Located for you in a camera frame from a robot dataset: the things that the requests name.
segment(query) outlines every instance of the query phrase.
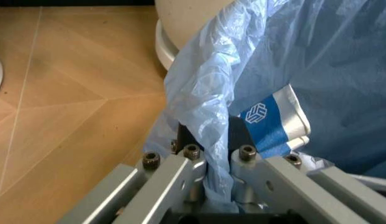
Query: white vase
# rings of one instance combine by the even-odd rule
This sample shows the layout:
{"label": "white vase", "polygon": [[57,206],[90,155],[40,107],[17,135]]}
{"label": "white vase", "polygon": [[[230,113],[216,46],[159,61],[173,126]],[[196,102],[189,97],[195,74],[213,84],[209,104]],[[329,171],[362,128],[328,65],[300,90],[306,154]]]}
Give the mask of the white vase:
{"label": "white vase", "polygon": [[159,16],[155,48],[166,69],[178,50],[212,19],[221,8],[233,0],[155,0]]}

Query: metal frame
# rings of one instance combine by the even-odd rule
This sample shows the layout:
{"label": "metal frame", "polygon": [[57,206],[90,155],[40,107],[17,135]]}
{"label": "metal frame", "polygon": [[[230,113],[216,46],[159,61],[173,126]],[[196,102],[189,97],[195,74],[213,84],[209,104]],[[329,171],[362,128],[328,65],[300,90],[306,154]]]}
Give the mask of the metal frame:
{"label": "metal frame", "polygon": [[367,223],[281,157],[260,160],[234,173],[274,212],[293,210],[309,223]]}
{"label": "metal frame", "polygon": [[63,216],[58,224],[109,223],[126,205],[144,182],[137,169],[119,164],[79,203]]}
{"label": "metal frame", "polygon": [[192,169],[190,160],[170,155],[113,223],[159,223],[171,206],[183,202],[193,181]]}

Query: crumpled plastic bag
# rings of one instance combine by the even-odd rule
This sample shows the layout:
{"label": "crumpled plastic bag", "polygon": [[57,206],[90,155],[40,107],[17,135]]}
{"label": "crumpled plastic bag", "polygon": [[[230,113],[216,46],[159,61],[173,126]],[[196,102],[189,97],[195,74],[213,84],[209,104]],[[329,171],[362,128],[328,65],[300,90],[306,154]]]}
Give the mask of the crumpled plastic bag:
{"label": "crumpled plastic bag", "polygon": [[177,55],[144,150],[168,155],[186,125],[205,148],[207,197],[228,204],[228,116],[288,83],[311,124],[303,152],[355,174],[386,161],[386,0],[228,5]]}

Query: screw head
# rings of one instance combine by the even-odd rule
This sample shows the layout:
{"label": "screw head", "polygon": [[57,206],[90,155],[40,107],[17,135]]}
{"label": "screw head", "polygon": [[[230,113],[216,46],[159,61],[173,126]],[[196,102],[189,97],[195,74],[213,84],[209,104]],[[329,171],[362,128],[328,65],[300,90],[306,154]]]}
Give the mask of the screw head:
{"label": "screw head", "polygon": [[156,152],[144,153],[142,164],[144,169],[155,170],[160,166],[161,158]]}
{"label": "screw head", "polygon": [[196,144],[188,144],[183,148],[183,156],[190,160],[197,160],[200,158],[200,147]]}
{"label": "screw head", "polygon": [[297,156],[295,154],[286,155],[286,156],[284,156],[284,159],[287,160],[289,163],[291,163],[292,165],[294,165],[297,168],[299,168],[302,164],[302,161],[299,158],[299,156]]}
{"label": "screw head", "polygon": [[255,159],[256,148],[251,145],[242,145],[239,148],[239,157],[243,161],[251,161]]}
{"label": "screw head", "polygon": [[171,153],[177,154],[177,140],[176,139],[173,139],[171,141]]}

